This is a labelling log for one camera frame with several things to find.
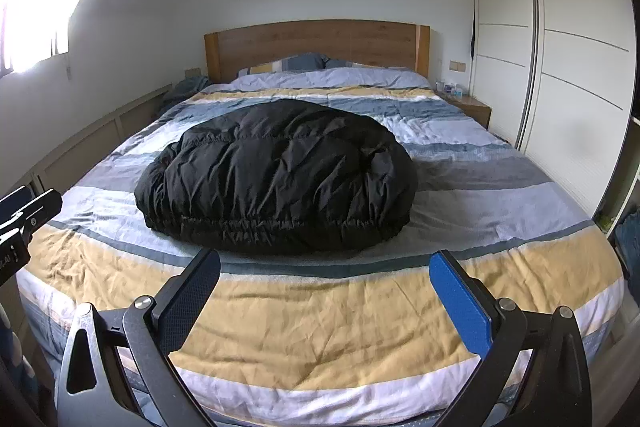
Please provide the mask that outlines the black puffer down coat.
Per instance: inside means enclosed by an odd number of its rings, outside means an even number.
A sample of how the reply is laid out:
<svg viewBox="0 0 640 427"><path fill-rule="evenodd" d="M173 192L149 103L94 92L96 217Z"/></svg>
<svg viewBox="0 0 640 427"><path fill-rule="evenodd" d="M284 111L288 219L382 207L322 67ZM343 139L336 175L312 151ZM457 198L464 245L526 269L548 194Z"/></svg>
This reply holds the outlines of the black puffer down coat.
<svg viewBox="0 0 640 427"><path fill-rule="evenodd" d="M416 166L369 116L281 98L186 130L146 167L148 228L250 255L361 251L410 220Z"/></svg>

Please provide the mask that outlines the striped duvet cover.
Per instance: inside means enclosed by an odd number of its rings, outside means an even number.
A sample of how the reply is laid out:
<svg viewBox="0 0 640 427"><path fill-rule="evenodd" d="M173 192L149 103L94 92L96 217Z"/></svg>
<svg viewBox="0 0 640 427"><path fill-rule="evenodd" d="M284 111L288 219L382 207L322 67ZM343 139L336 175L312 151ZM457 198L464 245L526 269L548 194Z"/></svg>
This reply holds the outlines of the striped duvet cover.
<svg viewBox="0 0 640 427"><path fill-rule="evenodd" d="M441 249L522 309L576 314L594 358L623 303L613 248L562 187L408 70L334 68L209 86L99 162L35 234L17 286L58 365L75 308L126 307L198 251L151 231L134 202L143 169L186 130L232 110L297 98L369 116L416 162L408 225L333 256L221 255L221 276L172 361L204 409L255 425L392 425L443 410L477 359L428 277Z"/></svg>

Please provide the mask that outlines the teal cloth beside bed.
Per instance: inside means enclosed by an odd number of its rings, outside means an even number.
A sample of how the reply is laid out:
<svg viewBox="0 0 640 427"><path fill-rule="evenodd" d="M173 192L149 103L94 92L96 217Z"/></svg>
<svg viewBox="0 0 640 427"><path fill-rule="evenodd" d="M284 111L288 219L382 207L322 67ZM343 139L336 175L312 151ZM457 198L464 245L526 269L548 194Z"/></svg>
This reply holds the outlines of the teal cloth beside bed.
<svg viewBox="0 0 640 427"><path fill-rule="evenodd" d="M209 85L209 79L206 76L194 76L184 78L176 83L162 98L157 116L164 115L171 107L186 101L194 94L198 94Z"/></svg>

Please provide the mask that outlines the wooden nightstand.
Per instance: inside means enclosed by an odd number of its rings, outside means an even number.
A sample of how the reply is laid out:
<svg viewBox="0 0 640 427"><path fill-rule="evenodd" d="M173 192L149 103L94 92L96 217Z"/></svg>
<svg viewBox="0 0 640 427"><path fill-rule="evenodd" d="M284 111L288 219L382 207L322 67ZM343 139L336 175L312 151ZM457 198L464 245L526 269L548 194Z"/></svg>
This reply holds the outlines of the wooden nightstand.
<svg viewBox="0 0 640 427"><path fill-rule="evenodd" d="M476 98L472 98L472 96L469 95L457 96L449 93L439 93L438 96L447 103L462 110L466 116L474 119L477 124L480 124L485 129L488 128L491 116L491 108L488 105L477 101Z"/></svg>

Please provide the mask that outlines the items on nightstand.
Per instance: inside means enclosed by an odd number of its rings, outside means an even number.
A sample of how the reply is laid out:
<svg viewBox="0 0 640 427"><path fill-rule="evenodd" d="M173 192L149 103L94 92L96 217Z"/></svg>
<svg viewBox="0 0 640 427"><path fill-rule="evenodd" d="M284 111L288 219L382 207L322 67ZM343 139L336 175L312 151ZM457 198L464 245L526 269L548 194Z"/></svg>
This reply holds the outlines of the items on nightstand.
<svg viewBox="0 0 640 427"><path fill-rule="evenodd" d="M436 91L441 96L450 96L450 98L463 98L466 95L463 86L449 80L438 80L436 82Z"/></svg>

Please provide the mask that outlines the striped blue pillow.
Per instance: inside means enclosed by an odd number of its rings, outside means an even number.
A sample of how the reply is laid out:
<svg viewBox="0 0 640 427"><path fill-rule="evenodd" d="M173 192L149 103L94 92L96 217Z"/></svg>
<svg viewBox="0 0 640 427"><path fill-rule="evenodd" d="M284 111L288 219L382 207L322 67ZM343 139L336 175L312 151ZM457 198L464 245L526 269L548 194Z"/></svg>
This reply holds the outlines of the striped blue pillow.
<svg viewBox="0 0 640 427"><path fill-rule="evenodd" d="M239 70L236 77L265 74L265 72L313 72L326 67L329 57L321 53L308 52L279 58L273 62L262 63Z"/></svg>

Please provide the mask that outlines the dark blue pillow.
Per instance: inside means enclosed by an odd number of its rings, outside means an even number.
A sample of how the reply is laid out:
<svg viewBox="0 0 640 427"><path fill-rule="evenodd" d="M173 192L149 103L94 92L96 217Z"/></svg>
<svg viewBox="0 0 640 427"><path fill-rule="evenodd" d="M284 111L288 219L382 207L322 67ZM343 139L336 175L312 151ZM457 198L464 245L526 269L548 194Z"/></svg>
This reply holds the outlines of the dark blue pillow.
<svg viewBox="0 0 640 427"><path fill-rule="evenodd" d="M334 68L378 68L378 69L384 69L384 66L363 64L363 63L358 63L358 62L353 62L353 61L346 61L346 60L339 60L338 58L329 58L329 60L326 61L326 64L324 64L324 68L325 69L334 69Z"/></svg>

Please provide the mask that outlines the wooden headboard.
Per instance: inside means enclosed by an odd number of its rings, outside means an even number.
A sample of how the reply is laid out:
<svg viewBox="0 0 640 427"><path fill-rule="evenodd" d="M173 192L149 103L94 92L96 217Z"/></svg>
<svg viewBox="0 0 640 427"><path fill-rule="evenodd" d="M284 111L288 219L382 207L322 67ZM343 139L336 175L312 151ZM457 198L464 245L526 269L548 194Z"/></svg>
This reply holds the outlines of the wooden headboard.
<svg viewBox="0 0 640 427"><path fill-rule="evenodd" d="M306 52L407 67L426 77L431 28L385 20L293 20L210 32L204 36L204 52L213 83L233 80L242 68Z"/></svg>

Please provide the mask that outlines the white sliding wardrobe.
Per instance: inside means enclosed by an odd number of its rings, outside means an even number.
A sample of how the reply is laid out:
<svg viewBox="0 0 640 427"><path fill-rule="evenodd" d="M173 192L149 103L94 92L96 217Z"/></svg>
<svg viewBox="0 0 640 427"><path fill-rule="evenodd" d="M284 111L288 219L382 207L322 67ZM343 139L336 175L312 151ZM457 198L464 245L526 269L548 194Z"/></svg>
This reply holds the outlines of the white sliding wardrobe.
<svg viewBox="0 0 640 427"><path fill-rule="evenodd" d="M631 0L474 0L472 95L489 128L594 215L636 77Z"/></svg>

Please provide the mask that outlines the beige low wall cabinet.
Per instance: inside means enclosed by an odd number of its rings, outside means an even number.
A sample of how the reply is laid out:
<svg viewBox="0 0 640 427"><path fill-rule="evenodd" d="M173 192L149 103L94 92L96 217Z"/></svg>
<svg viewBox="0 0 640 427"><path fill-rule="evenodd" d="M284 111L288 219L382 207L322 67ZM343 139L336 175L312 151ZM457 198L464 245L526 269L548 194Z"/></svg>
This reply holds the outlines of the beige low wall cabinet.
<svg viewBox="0 0 640 427"><path fill-rule="evenodd" d="M22 185L29 186L35 195L48 188L64 194L122 142L152 124L171 88L167 83L89 124L36 162L1 195Z"/></svg>

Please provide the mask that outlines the wall switch plate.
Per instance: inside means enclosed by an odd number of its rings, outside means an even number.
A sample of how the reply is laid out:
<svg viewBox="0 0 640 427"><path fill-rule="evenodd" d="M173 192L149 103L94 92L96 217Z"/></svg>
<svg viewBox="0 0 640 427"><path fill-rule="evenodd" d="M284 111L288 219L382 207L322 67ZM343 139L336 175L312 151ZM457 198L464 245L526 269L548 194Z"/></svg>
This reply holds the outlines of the wall switch plate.
<svg viewBox="0 0 640 427"><path fill-rule="evenodd" d="M451 61L449 64L449 69L454 72L464 72L466 69L466 64L461 62Z"/></svg>

